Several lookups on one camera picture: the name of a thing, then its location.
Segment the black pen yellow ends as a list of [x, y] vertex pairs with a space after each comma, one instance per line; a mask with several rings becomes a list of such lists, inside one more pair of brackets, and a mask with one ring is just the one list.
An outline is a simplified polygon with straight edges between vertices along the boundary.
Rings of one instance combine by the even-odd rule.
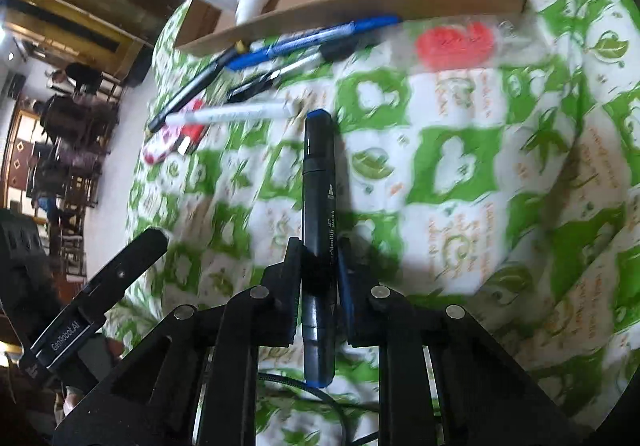
[[169, 115], [176, 114], [179, 110], [182, 110], [198, 93], [204, 91], [218, 78], [224, 67], [247, 52], [248, 43], [242, 40], [236, 41], [233, 46], [222, 51], [163, 106], [146, 124], [146, 130], [151, 134], [160, 131]]

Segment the black marker blue cap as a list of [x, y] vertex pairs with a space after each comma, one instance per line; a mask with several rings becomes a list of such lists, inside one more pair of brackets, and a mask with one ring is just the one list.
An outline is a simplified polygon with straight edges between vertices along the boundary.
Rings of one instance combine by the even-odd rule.
[[302, 328], [306, 382], [325, 388], [335, 372], [334, 125], [325, 110], [305, 119]]

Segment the clear box red number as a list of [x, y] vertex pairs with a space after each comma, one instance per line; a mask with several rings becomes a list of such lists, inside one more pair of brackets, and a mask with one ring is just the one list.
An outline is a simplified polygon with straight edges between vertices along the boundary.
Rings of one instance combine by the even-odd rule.
[[510, 18], [467, 15], [406, 21], [390, 44], [410, 73], [439, 73], [510, 63], [534, 41]]

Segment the black gel pen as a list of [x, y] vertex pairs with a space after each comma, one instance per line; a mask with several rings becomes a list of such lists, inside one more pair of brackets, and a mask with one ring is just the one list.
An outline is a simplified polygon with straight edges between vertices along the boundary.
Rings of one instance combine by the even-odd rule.
[[298, 76], [323, 64], [343, 61], [363, 45], [360, 37], [350, 37], [341, 41], [321, 44], [317, 50], [301, 56], [298, 60], [270, 70], [268, 73], [245, 80], [227, 94], [227, 102], [242, 103], [254, 96], [277, 87], [281, 82]]

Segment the pink rose cream tube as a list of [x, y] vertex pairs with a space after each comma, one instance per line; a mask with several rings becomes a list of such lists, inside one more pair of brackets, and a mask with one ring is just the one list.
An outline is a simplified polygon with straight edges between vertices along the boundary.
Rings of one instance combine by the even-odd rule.
[[168, 116], [165, 125], [149, 137], [141, 151], [142, 161], [149, 166], [157, 165], [170, 154], [191, 154], [200, 144], [205, 125], [197, 125], [191, 115], [206, 105], [203, 98], [191, 100], [182, 110]]

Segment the blue marker pen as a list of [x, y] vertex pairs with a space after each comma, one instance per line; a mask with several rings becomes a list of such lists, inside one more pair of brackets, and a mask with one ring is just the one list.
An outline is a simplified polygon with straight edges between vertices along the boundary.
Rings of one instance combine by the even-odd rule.
[[341, 41], [351, 36], [367, 34], [368, 32], [397, 25], [400, 22], [401, 18], [397, 15], [379, 15], [360, 18], [360, 20], [317, 29], [312, 32], [304, 32], [301, 35], [266, 44], [260, 49], [235, 56], [229, 62], [227, 68], [232, 72], [238, 72], [239, 70], [271, 61], [273, 58], [289, 55], [295, 51], [306, 50], [326, 42]]

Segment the white grey marker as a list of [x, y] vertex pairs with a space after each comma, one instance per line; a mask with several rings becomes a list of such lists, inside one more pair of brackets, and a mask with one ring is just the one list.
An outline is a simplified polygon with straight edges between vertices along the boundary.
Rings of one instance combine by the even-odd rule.
[[221, 122], [278, 120], [295, 118], [297, 101], [226, 104], [168, 115], [166, 125], [216, 125]]

